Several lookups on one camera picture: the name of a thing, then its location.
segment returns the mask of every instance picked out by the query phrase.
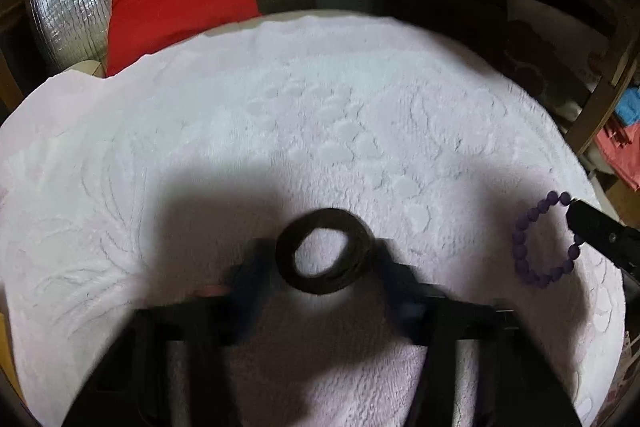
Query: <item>ring hole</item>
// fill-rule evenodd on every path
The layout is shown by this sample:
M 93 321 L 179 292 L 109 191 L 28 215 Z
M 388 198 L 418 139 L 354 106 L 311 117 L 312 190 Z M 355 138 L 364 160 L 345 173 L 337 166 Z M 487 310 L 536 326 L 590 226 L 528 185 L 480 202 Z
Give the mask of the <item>ring hole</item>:
M 327 272 L 347 245 L 347 235 L 338 230 L 315 229 L 300 245 L 294 265 L 303 277 L 316 277 Z

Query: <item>yellow object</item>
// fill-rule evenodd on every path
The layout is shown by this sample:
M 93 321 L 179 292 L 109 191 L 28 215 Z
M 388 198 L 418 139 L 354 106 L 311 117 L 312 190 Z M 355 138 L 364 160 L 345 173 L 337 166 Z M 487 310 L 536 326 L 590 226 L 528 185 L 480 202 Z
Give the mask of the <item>yellow object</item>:
M 18 378 L 15 374 L 14 363 L 11 360 L 11 352 L 9 351 L 9 339 L 6 336 L 6 328 L 4 327 L 4 315 L 0 313 L 0 368 L 4 371 L 4 374 L 8 378 L 11 385 L 14 387 L 15 392 L 20 396 L 20 399 L 24 401 L 20 385 L 18 384 Z

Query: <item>round table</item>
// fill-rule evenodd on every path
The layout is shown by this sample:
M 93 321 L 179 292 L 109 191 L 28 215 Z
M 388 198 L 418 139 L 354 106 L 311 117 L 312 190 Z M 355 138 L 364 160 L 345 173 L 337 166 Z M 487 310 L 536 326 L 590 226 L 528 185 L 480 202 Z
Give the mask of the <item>round table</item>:
M 515 217 L 549 190 L 597 206 L 546 112 L 446 38 L 393 20 L 290 14 L 229 25 L 116 77 L 59 74 L 0 130 L 0 260 L 26 400 L 60 425 L 127 312 L 222 280 L 252 237 L 337 206 L 421 280 L 513 304 L 584 425 L 622 348 L 620 272 L 584 246 L 548 289 L 522 285 Z M 538 268 L 571 243 L 555 207 L 528 236 Z M 316 232 L 298 267 L 328 267 Z M 229 350 L 247 426 L 400 425 L 424 349 L 397 337 L 368 278 L 312 296 L 274 281 Z M 457 425 L 471 425 L 474 343 L 460 343 Z

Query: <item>black ring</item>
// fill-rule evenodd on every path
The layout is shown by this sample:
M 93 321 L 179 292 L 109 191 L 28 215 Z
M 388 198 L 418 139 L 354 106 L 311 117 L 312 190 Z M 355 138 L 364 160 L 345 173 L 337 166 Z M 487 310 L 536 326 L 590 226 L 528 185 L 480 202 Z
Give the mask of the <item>black ring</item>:
M 296 269 L 296 250 L 315 229 L 344 232 L 347 245 L 329 270 L 304 277 Z M 346 288 L 364 273 L 372 244 L 373 235 L 360 218 L 340 208 L 320 208 L 295 219 L 282 231 L 276 242 L 276 265 L 293 288 L 325 295 Z

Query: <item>bracelet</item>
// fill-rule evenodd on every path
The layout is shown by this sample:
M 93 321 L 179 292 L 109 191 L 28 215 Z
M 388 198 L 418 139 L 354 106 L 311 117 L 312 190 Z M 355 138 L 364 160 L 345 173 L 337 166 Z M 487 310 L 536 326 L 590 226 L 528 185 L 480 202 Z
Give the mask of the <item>bracelet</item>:
M 538 288 L 546 288 L 550 282 L 557 282 L 563 275 L 570 274 L 575 267 L 574 261 L 580 257 L 580 245 L 584 243 L 582 238 L 574 234 L 574 243 L 567 249 L 568 259 L 562 263 L 562 266 L 552 268 L 549 273 L 539 275 L 529 266 L 525 231 L 529 228 L 530 223 L 535 223 L 542 214 L 548 212 L 550 207 L 558 203 L 561 203 L 562 206 L 569 206 L 571 195 L 568 192 L 563 192 L 558 196 L 555 190 L 549 192 L 544 200 L 540 200 L 536 206 L 531 207 L 516 220 L 516 230 L 511 236 L 513 242 L 511 252 L 515 260 L 516 274 L 526 284 L 534 284 Z

